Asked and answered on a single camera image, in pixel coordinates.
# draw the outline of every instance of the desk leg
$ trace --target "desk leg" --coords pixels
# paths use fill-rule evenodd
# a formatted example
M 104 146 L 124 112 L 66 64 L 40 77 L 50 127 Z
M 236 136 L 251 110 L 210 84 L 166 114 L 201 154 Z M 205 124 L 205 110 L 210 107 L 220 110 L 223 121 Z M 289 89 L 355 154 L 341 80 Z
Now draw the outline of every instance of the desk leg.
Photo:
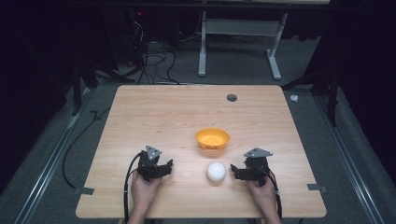
M 277 46 L 279 45 L 280 37 L 282 36 L 283 28 L 285 27 L 287 17 L 288 17 L 287 13 L 282 14 L 282 18 L 280 19 L 279 25 L 277 26 L 274 45 L 271 49 L 267 50 L 268 62 L 271 66 L 271 71 L 273 73 L 273 77 L 277 81 L 279 81 L 281 79 L 281 76 L 280 76 L 280 72 L 279 72 L 279 69 L 278 69 L 277 63 L 276 63 L 275 52 L 276 52 Z
M 198 76 L 206 75 L 206 12 L 202 12 L 201 51 L 199 53 Z

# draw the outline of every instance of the metal bracket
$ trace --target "metal bracket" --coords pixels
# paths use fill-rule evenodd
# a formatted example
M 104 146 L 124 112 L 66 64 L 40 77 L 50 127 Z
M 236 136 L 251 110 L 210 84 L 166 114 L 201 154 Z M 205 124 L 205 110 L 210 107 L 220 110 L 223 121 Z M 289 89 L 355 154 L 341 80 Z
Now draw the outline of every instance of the metal bracket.
M 148 153 L 148 159 L 150 161 L 154 160 L 155 158 L 161 155 L 161 151 L 155 147 L 146 146 L 146 151 Z
M 255 147 L 251 149 L 249 152 L 245 153 L 244 156 L 249 158 L 260 158 L 260 157 L 269 157 L 274 155 L 272 152 L 265 151 L 259 147 Z
M 326 186 L 321 186 L 320 184 L 307 184 L 309 190 L 318 190 L 320 193 L 327 193 Z

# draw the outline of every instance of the table surface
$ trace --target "table surface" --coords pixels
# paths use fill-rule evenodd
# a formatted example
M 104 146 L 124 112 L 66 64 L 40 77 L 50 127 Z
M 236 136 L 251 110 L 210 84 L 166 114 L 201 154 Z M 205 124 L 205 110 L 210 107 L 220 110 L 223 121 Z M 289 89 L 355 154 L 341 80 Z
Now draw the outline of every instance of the table surface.
M 237 100 L 227 100 L 235 94 Z M 198 131 L 216 127 L 231 137 L 222 150 L 203 150 Z M 174 160 L 148 217 L 261 217 L 244 181 L 230 164 L 245 168 L 245 152 L 260 147 L 280 190 L 283 217 L 323 217 L 315 184 L 283 91 L 278 86 L 121 86 L 109 112 L 85 187 L 78 217 L 123 217 L 123 184 L 132 158 L 146 145 Z M 227 168 L 219 183 L 205 175 L 210 162 Z M 133 207 L 130 195 L 130 209 Z

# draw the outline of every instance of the black cable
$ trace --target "black cable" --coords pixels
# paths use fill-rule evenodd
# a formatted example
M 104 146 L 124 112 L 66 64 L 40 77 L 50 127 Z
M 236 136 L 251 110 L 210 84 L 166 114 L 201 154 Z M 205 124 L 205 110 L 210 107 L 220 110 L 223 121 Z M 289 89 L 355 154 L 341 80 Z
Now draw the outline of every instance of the black cable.
M 173 66 L 175 65 L 175 61 L 176 61 L 176 54 L 173 51 L 169 51 L 170 53 L 172 53 L 174 55 L 174 60 L 172 61 L 172 65 L 168 68 L 168 70 L 166 71 L 166 75 L 168 76 L 169 80 L 175 82 L 177 85 L 180 85 L 180 83 L 174 79 L 172 79 L 169 75 L 169 72 L 171 71 L 171 69 L 173 68 Z
M 279 188 L 277 187 L 275 174 L 270 170 L 271 174 L 274 176 L 274 178 L 272 178 L 270 174 L 267 174 L 262 168 L 258 166 L 254 166 L 254 167 L 265 173 L 265 175 L 268 176 L 271 182 L 273 183 L 275 189 L 275 196 L 276 196 L 277 214 L 279 215 L 279 218 L 282 219 L 282 202 L 280 201 Z
M 64 153 L 64 160 L 63 160 L 63 162 L 62 162 L 62 175 L 64 176 L 64 181 L 66 182 L 66 184 L 67 184 L 70 188 L 72 188 L 74 191 L 76 191 L 77 187 L 76 187 L 74 184 L 72 184 L 72 183 L 67 179 L 66 171 L 65 171 L 65 164 L 66 164 L 67 155 L 69 154 L 70 149 L 72 148 L 72 146 L 73 146 L 73 145 L 77 142 L 77 140 L 85 133 L 85 131 L 87 131 L 97 120 L 101 119 L 102 116 L 103 116 L 107 111 L 110 110 L 110 108 L 111 108 L 111 106 L 110 106 L 109 108 L 107 108 L 104 112 L 102 112 L 102 114 L 100 114 L 98 117 L 94 118 L 93 121 L 91 121 L 91 123 L 88 124 L 88 125 L 84 128 L 84 130 L 73 140 L 72 144 L 69 146 L 69 148 L 68 148 L 68 149 L 66 150 L 66 152 Z
M 128 220 L 129 220 L 129 211 L 128 211 L 128 210 L 129 210 L 129 209 L 128 209 L 128 179 L 129 179 L 129 177 L 130 177 L 131 174 L 132 174 L 131 169 L 132 169 L 132 166 L 134 165 L 134 161 L 135 161 L 138 157 L 140 157 L 140 155 L 141 155 L 141 152 L 137 153 L 137 155 L 134 156 L 134 159 L 131 161 L 131 164 L 129 165 L 129 168 L 128 168 L 128 172 L 126 173 L 126 176 L 125 176 L 125 183 L 124 183 L 124 198 L 123 198 L 123 201 L 124 201 L 125 224 L 128 223 Z

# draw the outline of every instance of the human hand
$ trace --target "human hand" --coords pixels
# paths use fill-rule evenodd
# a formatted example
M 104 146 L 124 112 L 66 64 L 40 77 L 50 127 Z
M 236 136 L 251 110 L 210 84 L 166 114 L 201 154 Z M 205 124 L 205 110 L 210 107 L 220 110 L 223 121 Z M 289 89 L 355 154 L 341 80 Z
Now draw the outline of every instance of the human hand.
M 148 182 L 137 171 L 132 173 L 131 192 L 134 208 L 132 209 L 128 224 L 144 223 L 146 213 L 157 195 L 158 187 L 162 180 L 163 178 L 160 177 L 151 179 Z
M 254 202 L 264 215 L 267 224 L 281 223 L 276 211 L 276 196 L 273 182 L 266 177 L 265 185 L 259 187 L 257 181 L 246 181 Z

